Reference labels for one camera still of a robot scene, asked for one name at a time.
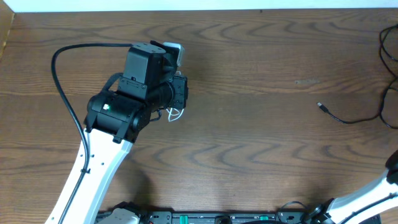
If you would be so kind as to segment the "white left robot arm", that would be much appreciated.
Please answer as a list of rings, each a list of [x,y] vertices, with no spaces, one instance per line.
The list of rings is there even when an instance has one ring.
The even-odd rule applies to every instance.
[[[81,144],[49,223],[94,223],[108,187],[153,113],[178,120],[188,99],[179,68],[184,48],[172,42],[127,45],[123,72],[110,76],[87,104],[84,121],[73,120]]]

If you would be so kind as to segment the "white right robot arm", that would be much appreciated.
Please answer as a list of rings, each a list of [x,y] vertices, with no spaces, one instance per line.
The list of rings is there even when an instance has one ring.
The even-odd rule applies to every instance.
[[[332,198],[309,212],[305,223],[361,223],[397,206],[397,152],[378,179],[344,197]]]

